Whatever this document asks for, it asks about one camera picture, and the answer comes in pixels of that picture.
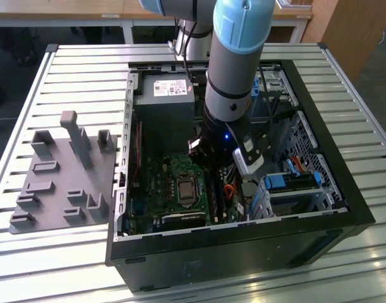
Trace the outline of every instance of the open computer tower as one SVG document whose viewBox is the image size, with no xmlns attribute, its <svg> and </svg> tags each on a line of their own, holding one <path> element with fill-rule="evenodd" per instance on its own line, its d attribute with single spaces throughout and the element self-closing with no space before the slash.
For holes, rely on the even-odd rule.
<svg viewBox="0 0 386 303">
<path fill-rule="evenodd" d="M 182 62 L 130 63 L 106 263 L 131 291 L 309 264 L 374 223 L 292 61 L 262 61 L 272 121 L 253 80 L 248 112 L 266 150 L 256 175 L 194 164 L 208 66 L 188 66 L 201 84 Z"/>
</svg>

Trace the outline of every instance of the power supply label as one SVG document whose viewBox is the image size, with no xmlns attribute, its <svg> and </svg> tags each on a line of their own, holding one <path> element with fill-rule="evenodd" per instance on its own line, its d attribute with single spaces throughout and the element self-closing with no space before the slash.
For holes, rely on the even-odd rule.
<svg viewBox="0 0 386 303">
<path fill-rule="evenodd" d="M 180 96 L 187 95 L 186 80 L 163 80 L 155 81 L 154 96 Z"/>
</svg>

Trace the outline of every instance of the printed label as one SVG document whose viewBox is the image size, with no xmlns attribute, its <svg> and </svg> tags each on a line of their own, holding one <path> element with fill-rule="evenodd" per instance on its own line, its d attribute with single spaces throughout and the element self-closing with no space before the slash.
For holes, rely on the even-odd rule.
<svg viewBox="0 0 386 303">
<path fill-rule="evenodd" d="M 240 212 L 243 215 L 243 206 L 241 203 L 238 203 L 238 212 Z"/>
<path fill-rule="evenodd" d="M 102 15 L 102 18 L 119 18 L 119 15 L 106 14 Z"/>
<path fill-rule="evenodd" d="M 155 81 L 154 96 L 180 96 L 187 95 L 186 80 L 163 80 Z"/>
</svg>

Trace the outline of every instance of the metal slatted table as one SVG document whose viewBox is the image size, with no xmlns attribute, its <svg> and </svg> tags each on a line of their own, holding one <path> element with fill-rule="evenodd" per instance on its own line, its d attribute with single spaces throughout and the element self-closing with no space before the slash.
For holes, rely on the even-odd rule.
<svg viewBox="0 0 386 303">
<path fill-rule="evenodd" d="M 76 110 L 90 136 L 104 128 L 120 137 L 127 62 L 173 59 L 166 45 L 60 46 L 45 54 L 0 163 L 0 302 L 386 300 L 386 134 L 330 52 L 315 44 L 268 44 L 262 59 L 294 61 L 377 220 L 316 263 L 133 295 L 104 265 L 107 225 L 8 233 L 34 131 L 67 136 L 60 113 Z"/>
</svg>

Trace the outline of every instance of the sticker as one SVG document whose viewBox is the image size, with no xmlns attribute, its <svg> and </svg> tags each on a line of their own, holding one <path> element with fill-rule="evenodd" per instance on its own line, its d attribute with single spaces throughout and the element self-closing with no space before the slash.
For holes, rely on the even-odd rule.
<svg viewBox="0 0 386 303">
<path fill-rule="evenodd" d="M 119 15 L 107 14 L 107 15 L 102 15 L 102 18 L 119 18 Z"/>
<path fill-rule="evenodd" d="M 238 203 L 238 212 L 240 212 L 243 215 L 243 206 L 241 203 Z"/>
<path fill-rule="evenodd" d="M 186 80 L 163 80 L 155 81 L 154 96 L 180 96 L 187 95 Z"/>
<path fill-rule="evenodd" d="M 245 150 L 247 152 L 250 152 L 253 149 L 253 147 L 254 147 L 253 146 L 253 142 L 252 142 L 251 139 L 249 139 L 248 141 L 243 142 L 243 146 L 244 146 L 244 148 L 245 148 Z"/>
</svg>

